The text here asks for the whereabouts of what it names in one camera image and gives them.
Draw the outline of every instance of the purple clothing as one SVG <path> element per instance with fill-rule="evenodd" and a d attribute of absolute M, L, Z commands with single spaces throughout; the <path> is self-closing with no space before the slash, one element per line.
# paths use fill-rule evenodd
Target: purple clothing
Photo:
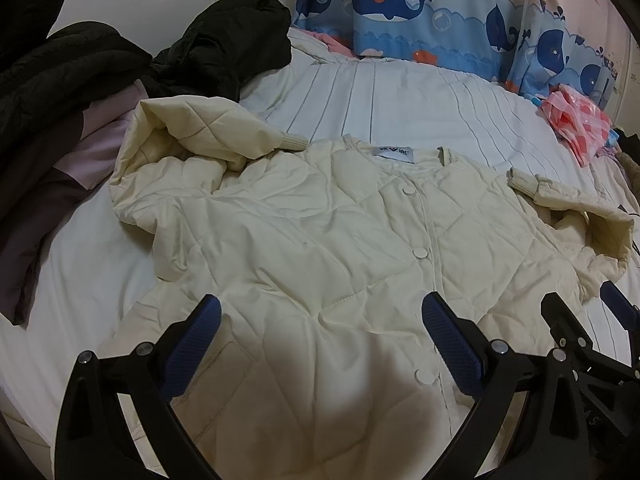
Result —
<path fill-rule="evenodd" d="M 142 83 L 93 102 L 18 146 L 0 165 L 0 313 L 24 323 L 40 250 L 60 220 L 113 171 Z"/>

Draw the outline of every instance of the jacket button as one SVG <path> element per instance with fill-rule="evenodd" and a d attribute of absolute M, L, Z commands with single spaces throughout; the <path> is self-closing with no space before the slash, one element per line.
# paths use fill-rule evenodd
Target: jacket button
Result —
<path fill-rule="evenodd" d="M 414 377 L 420 384 L 433 384 L 436 380 L 436 376 L 428 370 L 416 370 Z"/>
<path fill-rule="evenodd" d="M 419 260 L 423 260 L 427 256 L 429 256 L 429 251 L 427 249 L 425 249 L 424 247 L 416 247 L 414 249 L 414 256 L 416 258 L 418 258 Z"/>

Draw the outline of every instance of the clothing label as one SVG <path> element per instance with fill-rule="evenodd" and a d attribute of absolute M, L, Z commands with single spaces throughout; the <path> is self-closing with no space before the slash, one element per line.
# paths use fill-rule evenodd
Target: clothing label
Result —
<path fill-rule="evenodd" d="M 373 155 L 392 158 L 400 162 L 414 163 L 414 150 L 408 146 L 378 146 L 373 149 Z"/>

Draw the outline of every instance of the pink cloth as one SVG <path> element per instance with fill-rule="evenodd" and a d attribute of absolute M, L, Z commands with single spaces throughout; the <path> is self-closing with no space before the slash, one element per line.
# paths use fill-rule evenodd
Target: pink cloth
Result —
<path fill-rule="evenodd" d="M 540 105 L 556 134 L 569 144 L 581 167 L 591 162 L 609 138 L 611 119 L 588 97 L 560 85 Z"/>
<path fill-rule="evenodd" d="M 314 38 L 316 38 L 316 40 L 322 41 L 329 49 L 329 52 L 335 52 L 336 54 L 343 54 L 346 57 L 353 57 L 353 58 L 356 57 L 356 55 L 354 55 L 354 53 L 351 50 L 349 50 L 342 43 L 332 38 L 325 32 L 311 32 L 310 30 L 303 30 L 303 29 L 300 29 L 300 30 L 302 30 L 302 32 L 304 32 L 305 34 L 313 36 Z"/>

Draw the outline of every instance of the bed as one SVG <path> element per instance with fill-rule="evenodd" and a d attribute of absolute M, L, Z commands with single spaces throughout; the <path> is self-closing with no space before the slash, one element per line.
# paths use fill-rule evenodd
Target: bed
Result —
<path fill-rule="evenodd" d="M 241 104 L 310 140 L 350 134 L 374 145 L 447 146 L 507 171 L 539 173 L 640 213 L 617 165 L 581 169 L 528 100 L 475 75 L 404 60 L 353 60 L 292 28 L 292 63 L 265 73 Z M 25 327 L 0 320 L 0 384 L 24 420 L 51 445 L 74 359 L 113 335 L 155 283 L 152 237 L 120 224 L 106 186 L 65 219 L 47 243 Z M 619 288 L 640 297 L 640 256 Z M 581 319 L 596 348 L 630 359 L 626 332 L 599 299 Z"/>

